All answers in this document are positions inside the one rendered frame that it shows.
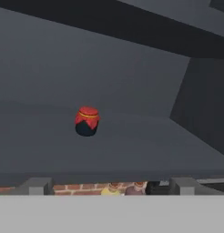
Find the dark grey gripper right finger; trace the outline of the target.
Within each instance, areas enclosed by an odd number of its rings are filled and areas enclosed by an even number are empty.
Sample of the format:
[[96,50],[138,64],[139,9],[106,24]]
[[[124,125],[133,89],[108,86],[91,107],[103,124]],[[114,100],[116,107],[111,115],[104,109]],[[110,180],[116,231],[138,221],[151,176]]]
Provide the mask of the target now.
[[192,177],[173,177],[170,179],[170,194],[180,196],[224,195],[224,192],[205,187]]

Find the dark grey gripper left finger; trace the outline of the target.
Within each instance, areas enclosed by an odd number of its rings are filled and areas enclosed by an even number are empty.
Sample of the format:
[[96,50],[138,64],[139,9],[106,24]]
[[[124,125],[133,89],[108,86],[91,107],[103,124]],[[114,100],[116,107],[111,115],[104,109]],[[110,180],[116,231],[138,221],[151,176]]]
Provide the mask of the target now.
[[44,196],[53,195],[54,182],[51,177],[31,177],[24,184],[17,187],[16,195]]

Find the dark jam jar red cloth lid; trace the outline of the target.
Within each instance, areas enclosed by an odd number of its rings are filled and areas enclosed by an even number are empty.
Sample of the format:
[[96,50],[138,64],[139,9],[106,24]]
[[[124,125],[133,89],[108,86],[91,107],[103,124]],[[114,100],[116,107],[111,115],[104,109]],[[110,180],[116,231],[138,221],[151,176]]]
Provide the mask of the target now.
[[75,129],[82,137],[92,137],[97,132],[100,116],[91,106],[82,106],[76,113]]

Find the dark grey open cabinet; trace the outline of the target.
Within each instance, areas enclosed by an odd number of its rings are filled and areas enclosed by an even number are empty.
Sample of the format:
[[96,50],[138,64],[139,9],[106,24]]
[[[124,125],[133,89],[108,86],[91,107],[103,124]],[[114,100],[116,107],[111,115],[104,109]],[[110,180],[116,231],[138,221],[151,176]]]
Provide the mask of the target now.
[[0,186],[223,175],[224,0],[0,0]]

